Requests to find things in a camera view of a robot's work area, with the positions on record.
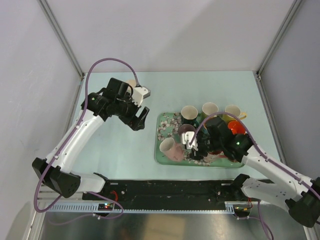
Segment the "mauve mug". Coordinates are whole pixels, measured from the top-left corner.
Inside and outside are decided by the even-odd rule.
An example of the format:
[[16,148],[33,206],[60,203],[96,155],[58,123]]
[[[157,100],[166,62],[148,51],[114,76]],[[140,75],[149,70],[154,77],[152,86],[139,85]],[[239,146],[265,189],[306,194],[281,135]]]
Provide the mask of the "mauve mug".
[[181,137],[182,134],[186,133],[186,132],[195,132],[196,128],[191,125],[191,124],[182,124],[179,128],[178,128],[178,135]]

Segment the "light green mug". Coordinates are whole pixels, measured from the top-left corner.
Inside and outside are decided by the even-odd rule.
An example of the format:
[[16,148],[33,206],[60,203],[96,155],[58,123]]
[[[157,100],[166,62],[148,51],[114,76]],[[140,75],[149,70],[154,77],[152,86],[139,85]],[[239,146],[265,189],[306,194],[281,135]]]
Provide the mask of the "light green mug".
[[206,102],[202,105],[201,108],[201,118],[204,120],[208,116],[217,113],[219,111],[219,107],[213,102]]

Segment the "yellow mug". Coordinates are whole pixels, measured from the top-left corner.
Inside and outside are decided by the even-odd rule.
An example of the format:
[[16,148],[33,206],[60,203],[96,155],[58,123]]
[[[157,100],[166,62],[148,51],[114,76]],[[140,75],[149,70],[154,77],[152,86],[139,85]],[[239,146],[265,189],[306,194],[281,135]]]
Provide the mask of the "yellow mug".
[[[225,107],[224,111],[226,113],[229,113],[229,114],[232,114],[232,115],[236,116],[240,120],[243,120],[243,119],[245,119],[247,117],[247,114],[245,112],[242,112],[241,109],[237,105],[234,105],[234,104],[227,105]],[[231,121],[235,121],[236,120],[234,117],[232,117],[230,115],[227,115],[227,114],[223,114],[222,115],[222,119],[226,123],[229,123]]]

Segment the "cream floral mug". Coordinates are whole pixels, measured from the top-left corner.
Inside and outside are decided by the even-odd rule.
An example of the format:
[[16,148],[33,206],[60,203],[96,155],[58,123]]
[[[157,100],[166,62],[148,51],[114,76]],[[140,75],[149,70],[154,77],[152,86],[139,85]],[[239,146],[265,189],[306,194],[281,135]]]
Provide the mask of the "cream floral mug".
[[137,83],[134,79],[129,79],[126,81],[127,84],[129,84],[132,88],[135,88]]

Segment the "orange mug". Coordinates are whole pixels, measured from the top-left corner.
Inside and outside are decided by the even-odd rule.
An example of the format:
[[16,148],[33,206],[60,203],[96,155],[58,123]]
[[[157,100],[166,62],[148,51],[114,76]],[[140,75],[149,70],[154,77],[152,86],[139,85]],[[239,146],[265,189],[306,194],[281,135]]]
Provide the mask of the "orange mug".
[[230,121],[227,126],[234,135],[246,133],[244,126],[237,120]]

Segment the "light pink mug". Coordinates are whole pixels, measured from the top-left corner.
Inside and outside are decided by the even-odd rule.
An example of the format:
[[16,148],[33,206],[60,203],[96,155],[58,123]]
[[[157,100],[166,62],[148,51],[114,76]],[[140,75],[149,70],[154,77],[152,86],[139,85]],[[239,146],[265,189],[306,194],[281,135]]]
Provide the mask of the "light pink mug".
[[159,150],[171,161],[181,162],[184,159],[184,148],[173,137],[164,139],[159,145]]

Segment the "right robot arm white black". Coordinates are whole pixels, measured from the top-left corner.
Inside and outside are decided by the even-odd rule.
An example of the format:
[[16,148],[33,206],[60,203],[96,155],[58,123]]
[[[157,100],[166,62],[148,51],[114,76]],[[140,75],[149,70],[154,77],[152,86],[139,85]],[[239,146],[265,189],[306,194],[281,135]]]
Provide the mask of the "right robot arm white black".
[[263,174],[270,180],[261,182],[246,174],[232,182],[232,197],[238,201],[245,197],[273,204],[286,212],[299,224],[312,228],[320,220],[320,179],[312,179],[275,160],[262,150],[248,130],[234,134],[227,123],[215,114],[202,123],[208,131],[182,133],[181,142],[192,150],[195,157],[221,151],[230,161],[237,161]]

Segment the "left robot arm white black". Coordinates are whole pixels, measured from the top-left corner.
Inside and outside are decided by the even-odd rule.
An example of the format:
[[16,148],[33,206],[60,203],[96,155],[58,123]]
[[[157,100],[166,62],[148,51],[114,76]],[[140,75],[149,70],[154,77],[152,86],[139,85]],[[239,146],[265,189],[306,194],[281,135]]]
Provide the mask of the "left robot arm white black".
[[148,88],[132,87],[116,78],[111,78],[100,91],[88,94],[79,116],[56,148],[45,159],[33,161],[32,168],[42,183],[64,198],[77,192],[93,192],[99,199],[107,199],[111,194],[107,178],[99,173],[75,173],[73,165],[93,133],[108,118],[117,116],[133,131],[144,129],[149,108],[144,107],[139,116],[136,114],[150,95]]

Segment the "dark green mug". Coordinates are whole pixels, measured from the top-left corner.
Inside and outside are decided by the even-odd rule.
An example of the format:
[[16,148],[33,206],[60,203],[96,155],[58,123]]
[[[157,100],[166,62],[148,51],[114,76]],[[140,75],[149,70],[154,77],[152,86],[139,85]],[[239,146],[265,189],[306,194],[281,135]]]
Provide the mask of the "dark green mug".
[[198,110],[192,106],[192,105],[187,105],[184,106],[181,109],[181,123],[184,124],[189,124],[194,126],[195,128],[199,127],[199,123],[197,121],[198,117]]

